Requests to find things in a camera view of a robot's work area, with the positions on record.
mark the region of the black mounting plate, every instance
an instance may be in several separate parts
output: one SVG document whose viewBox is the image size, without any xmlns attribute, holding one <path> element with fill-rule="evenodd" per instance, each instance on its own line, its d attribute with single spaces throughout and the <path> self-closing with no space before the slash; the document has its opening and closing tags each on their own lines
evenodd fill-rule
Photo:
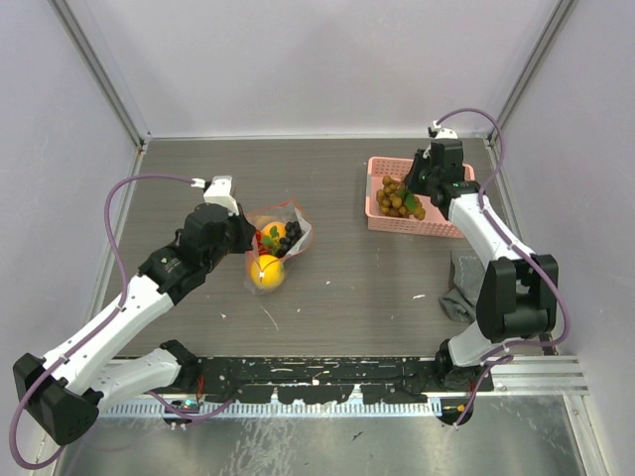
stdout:
<svg viewBox="0 0 635 476">
<path fill-rule="evenodd" d="M 200 375 L 208 402 L 234 399 L 242 403 L 271 402 L 274 390 L 283 404 L 296 399 L 306 404 L 348 400 L 355 385 L 363 402 L 424 403 L 426 393 L 469 392 L 480 367 L 461 369 L 461 378 L 444 384 L 437 381 L 434 361 L 419 357 L 214 357 L 201 358 Z M 493 390 L 487 377 L 480 392 Z M 161 394 L 195 393 L 196 383 L 186 389 L 158 389 Z"/>
</svg>

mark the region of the orange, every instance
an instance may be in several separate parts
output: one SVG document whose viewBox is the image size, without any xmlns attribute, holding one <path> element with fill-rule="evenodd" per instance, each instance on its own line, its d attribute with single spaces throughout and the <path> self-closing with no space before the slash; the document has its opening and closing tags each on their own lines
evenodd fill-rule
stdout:
<svg viewBox="0 0 635 476">
<path fill-rule="evenodd" d="M 285 267 L 275 256 L 262 255 L 251 263 L 251 281 L 261 290 L 274 290 L 285 279 Z"/>
<path fill-rule="evenodd" d="M 276 227 L 276 232 L 278 233 L 276 237 L 271 236 L 274 227 Z M 285 224 L 282 221 L 272 221 L 262 229 L 262 234 L 274 240 L 280 240 L 280 238 L 287 236 L 287 230 L 285 230 Z"/>
</svg>

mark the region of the bunch of grapes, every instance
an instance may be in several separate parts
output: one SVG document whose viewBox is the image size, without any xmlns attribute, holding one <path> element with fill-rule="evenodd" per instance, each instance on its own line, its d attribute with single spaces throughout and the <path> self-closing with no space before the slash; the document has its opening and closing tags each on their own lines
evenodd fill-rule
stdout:
<svg viewBox="0 0 635 476">
<path fill-rule="evenodd" d="M 289 250 L 298 243 L 300 238 L 302 238 L 302 228 L 298 220 L 288 221 L 285 225 L 285 231 L 287 232 L 287 236 L 280 238 L 280 247 L 274 252 L 276 258 L 285 256 Z"/>
<path fill-rule="evenodd" d="M 426 211 L 421 200 L 410 193 L 402 182 L 390 176 L 383 177 L 381 182 L 384 187 L 377 190 L 376 198 L 382 214 L 394 218 L 409 218 L 410 216 L 418 220 L 426 218 Z"/>
</svg>

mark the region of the gray cloth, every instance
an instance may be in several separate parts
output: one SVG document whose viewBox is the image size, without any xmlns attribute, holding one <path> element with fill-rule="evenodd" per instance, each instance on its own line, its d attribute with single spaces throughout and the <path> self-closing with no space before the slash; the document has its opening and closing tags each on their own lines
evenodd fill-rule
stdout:
<svg viewBox="0 0 635 476">
<path fill-rule="evenodd" d="M 476 302 L 485 269 L 473 251 L 451 251 L 450 257 L 454 271 L 454 288 L 440 297 L 439 302 L 451 320 L 473 322 L 476 319 Z"/>
</svg>

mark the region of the metal frame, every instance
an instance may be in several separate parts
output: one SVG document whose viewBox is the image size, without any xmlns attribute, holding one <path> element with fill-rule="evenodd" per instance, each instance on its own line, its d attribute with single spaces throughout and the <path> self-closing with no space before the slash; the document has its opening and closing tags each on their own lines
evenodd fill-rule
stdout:
<svg viewBox="0 0 635 476">
<path fill-rule="evenodd" d="M 607 458 L 598 443 L 588 408 L 588 399 L 589 397 L 582 396 L 564 397 L 573 436 L 586 473 L 592 476 L 608 476 L 613 474 L 613 471 L 607 464 Z"/>
<path fill-rule="evenodd" d="M 487 140 L 489 134 L 487 132 L 462 132 L 460 131 L 461 138 L 470 139 L 483 139 Z M 279 141 L 279 140 L 315 140 L 315 139 L 429 139 L 428 132 L 425 128 L 422 128 L 422 132 L 408 132 L 408 133 L 373 133 L 373 134 L 268 134 L 266 136 L 215 136 L 215 137 L 158 137 L 153 138 L 152 141 L 160 143 L 175 143 L 175 142 L 191 142 L 191 141 Z"/>
<path fill-rule="evenodd" d="M 433 357 L 419 358 L 421 361 L 433 362 Z M 115 358 L 111 360 L 109 366 L 118 366 L 130 362 L 129 359 Z M 557 355 L 557 356 L 515 356 L 512 363 L 507 365 L 499 365 L 492 369 L 492 383 L 494 390 L 491 392 L 481 392 L 478 394 L 479 398 L 487 397 L 539 397 L 546 395 L 562 395 L 572 397 L 587 397 L 589 395 L 588 386 L 584 380 L 582 369 L 579 366 L 577 357 L 571 355 Z M 467 392 L 425 392 L 430 399 L 441 398 L 466 398 L 469 397 Z M 191 398 L 191 395 L 186 394 L 164 394 L 169 395 L 170 399 L 185 399 Z M 355 386 L 355 390 L 350 395 L 349 401 L 353 401 L 358 404 L 362 400 L 362 393 L 359 390 L 359 386 Z M 140 396 L 135 398 L 132 402 L 139 404 L 148 402 L 154 402 L 155 400 L 149 396 Z M 129 414 L 134 413 L 130 407 L 130 404 L 122 404 L 109 410 L 107 414 L 113 413 L 121 416 L 121 413 Z M 261 410 L 254 411 L 257 416 L 274 416 L 279 413 L 275 410 L 275 406 L 278 404 L 277 392 L 274 391 L 271 404 L 249 404 L 251 408 L 261 408 Z M 274 406 L 273 410 L 266 410 L 269 406 Z M 315 415 L 316 411 L 312 410 L 312 406 L 306 406 L 304 404 L 291 406 L 284 406 L 287 408 L 294 408 L 295 411 Z M 317 408 L 325 407 L 325 405 L 317 405 Z M 366 406 L 374 409 L 372 412 L 379 412 L 386 410 L 387 408 L 395 409 L 398 405 L 382 405 L 382 406 Z M 140 413 L 150 411 L 152 406 L 147 408 L 138 408 Z M 388 411 L 389 414 L 396 415 L 394 410 Z M 283 411 L 281 416 L 288 416 L 291 413 L 289 411 Z"/>
<path fill-rule="evenodd" d="M 128 177 L 135 176 L 139 173 L 141 163 L 143 162 L 143 158 L 145 157 L 147 151 L 148 143 L 139 148 L 137 157 L 135 158 L 132 167 L 130 168 L 130 172 L 128 173 Z M 128 216 L 128 210 L 130 209 L 130 204 L 132 203 L 132 195 L 135 191 L 136 184 L 137 183 L 133 181 L 124 187 L 121 192 L 123 196 L 119 201 L 117 210 L 112 215 L 112 230 L 117 244 L 119 244 L 121 235 L 123 234 L 123 226 L 126 223 L 126 217 Z M 115 257 L 110 252 L 110 245 L 106 244 L 103 252 L 103 258 L 101 259 L 101 264 L 99 266 L 99 272 L 97 274 L 97 282 L 92 292 L 92 305 L 88 315 L 86 316 L 85 322 L 89 322 L 94 315 L 98 315 L 103 309 L 103 302 L 106 297 L 106 290 L 108 289 L 108 281 L 110 280 L 114 263 Z"/>
<path fill-rule="evenodd" d="M 171 396 L 184 400 L 187 396 Z M 200 408 L 202 415 L 208 414 L 221 404 L 204 404 Z M 355 418 L 355 417 L 435 417 L 442 413 L 441 399 L 429 399 L 424 404 L 375 404 L 364 405 L 361 393 L 353 392 L 347 402 L 342 404 L 316 404 L 307 406 L 295 403 L 284 405 L 272 396 L 270 404 L 234 403 L 219 418 Z M 141 397 L 125 404 L 117 405 L 106 412 L 102 418 L 156 418 L 166 417 L 163 406 L 151 397 Z"/>
<path fill-rule="evenodd" d="M 512 90 L 507 96 L 507 100 L 505 101 L 505 105 L 498 115 L 498 124 L 500 125 L 501 129 L 505 127 L 511 115 L 516 110 L 516 106 L 520 102 L 525 90 L 527 89 L 527 86 L 538 72 L 543 59 L 546 57 L 549 49 L 551 48 L 551 45 L 556 39 L 556 36 L 565 25 L 565 21 L 573 11 L 573 8 L 576 4 L 577 0 L 558 1 L 558 4 L 554 8 L 551 17 L 547 21 L 545 29 L 541 33 L 538 41 L 536 42 L 536 45 L 534 46 L 534 49 L 529 55 L 529 59 L 525 63 L 523 71 L 516 80 L 514 87 L 512 87 Z M 496 143 L 496 131 L 492 131 L 489 140 L 493 143 Z"/>
<path fill-rule="evenodd" d="M 492 170 L 494 170 L 496 168 L 496 165 L 498 164 L 498 161 L 500 160 L 500 153 L 496 145 L 493 144 L 491 141 L 484 140 L 483 142 L 485 143 L 485 149 L 487 149 L 487 152 L 489 153 L 489 162 L 492 166 Z M 514 198 L 510 192 L 509 179 L 505 174 L 505 170 L 501 169 L 494 180 L 500 193 L 503 215 L 505 217 L 505 220 L 507 221 L 507 226 L 512 231 L 512 233 L 514 233 L 514 235 L 522 240 L 523 230 L 521 228 L 520 220 L 518 219 L 518 216 L 514 211 L 518 208 L 515 206 L 516 203 L 514 202 Z"/>
<path fill-rule="evenodd" d="M 68 6 L 66 0 L 49 0 L 49 3 L 57 13 L 60 21 L 66 28 L 68 35 L 75 43 L 79 54 L 84 59 L 86 66 L 90 70 L 90 73 L 94 77 L 95 81 L 103 91 L 107 101 L 112 106 L 115 114 L 121 121 L 121 124 L 125 128 L 126 132 L 135 143 L 137 147 L 142 147 L 146 142 L 144 140 L 145 131 L 141 132 L 135 126 L 135 123 L 124 104 L 121 96 L 117 92 L 108 72 L 104 65 L 99 60 L 97 53 L 90 44 L 83 28 L 75 18 L 71 8 Z"/>
</svg>

